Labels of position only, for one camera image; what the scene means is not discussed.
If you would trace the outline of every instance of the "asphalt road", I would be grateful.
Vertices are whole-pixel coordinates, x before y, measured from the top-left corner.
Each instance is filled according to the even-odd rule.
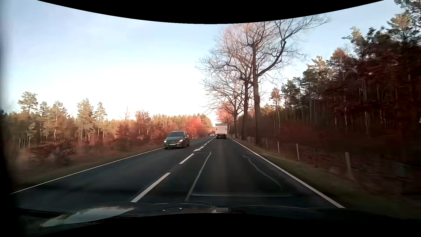
[[[139,154],[11,195],[18,207],[53,212],[122,202],[340,207],[234,140],[214,137],[192,140],[185,148]]]

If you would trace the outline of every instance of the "distant car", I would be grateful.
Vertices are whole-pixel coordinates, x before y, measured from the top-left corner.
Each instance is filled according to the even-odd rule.
[[[164,148],[169,147],[185,147],[190,145],[189,136],[186,131],[173,131],[164,140]]]

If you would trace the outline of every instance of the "car hood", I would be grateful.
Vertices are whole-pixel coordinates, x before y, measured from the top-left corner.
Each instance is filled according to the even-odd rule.
[[[268,205],[237,205],[217,207],[199,202],[159,203],[159,204],[121,204],[93,207],[75,213],[66,213],[44,219],[39,227],[51,227],[66,224],[98,221],[111,217],[145,217],[154,215],[182,213],[235,213],[282,217],[298,220],[361,220],[361,219],[395,219],[385,215],[372,214],[359,210],[336,207],[300,208]]]
[[[167,140],[167,141],[179,141],[181,139],[184,139],[184,137],[167,137],[165,140]]]

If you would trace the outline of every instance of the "grass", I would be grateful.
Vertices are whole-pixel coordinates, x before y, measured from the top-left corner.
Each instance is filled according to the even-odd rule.
[[[416,202],[401,197],[374,194],[354,181],[339,177],[323,169],[286,159],[281,154],[267,151],[237,138],[234,140],[309,184],[345,208],[397,218],[421,219],[421,205]]]

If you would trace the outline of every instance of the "wire fence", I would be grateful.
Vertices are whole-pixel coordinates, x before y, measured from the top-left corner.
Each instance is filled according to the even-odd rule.
[[[254,137],[245,138],[256,144]],[[314,148],[298,143],[262,138],[259,147],[282,157],[321,168],[353,180],[370,190],[391,194],[421,194],[421,167],[405,164],[404,159],[379,154],[353,154],[329,148]]]

